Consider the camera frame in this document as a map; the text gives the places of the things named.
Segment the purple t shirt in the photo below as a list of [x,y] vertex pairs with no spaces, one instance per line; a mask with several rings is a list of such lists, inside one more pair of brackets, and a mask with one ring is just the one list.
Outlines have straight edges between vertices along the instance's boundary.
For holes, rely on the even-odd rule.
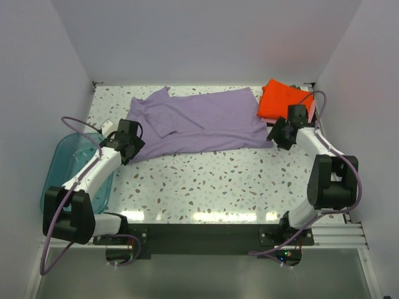
[[133,98],[127,119],[142,125],[145,142],[133,162],[177,153],[271,148],[257,108],[248,87],[186,97],[172,97],[163,87],[144,100]]

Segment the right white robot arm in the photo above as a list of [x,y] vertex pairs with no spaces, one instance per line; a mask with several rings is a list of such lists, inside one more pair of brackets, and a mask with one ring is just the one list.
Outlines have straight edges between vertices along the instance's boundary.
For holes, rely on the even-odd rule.
[[300,231],[308,229],[318,218],[352,207],[358,196],[358,159],[338,151],[308,122],[304,105],[290,105],[287,118],[279,117],[268,135],[279,148],[300,146],[313,160],[306,199],[280,218],[266,236],[275,244],[293,244]]

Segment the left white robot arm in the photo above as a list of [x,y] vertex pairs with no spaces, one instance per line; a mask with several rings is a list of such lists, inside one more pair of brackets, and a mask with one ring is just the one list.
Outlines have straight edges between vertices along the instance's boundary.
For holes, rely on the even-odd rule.
[[79,131],[90,141],[93,156],[72,178],[44,193],[42,232],[48,238],[86,244],[93,237],[107,237],[114,244],[128,240],[127,220],[120,214],[96,214],[93,200],[106,179],[126,166],[144,147],[143,127],[137,121],[121,119],[117,126],[103,126],[102,137]]

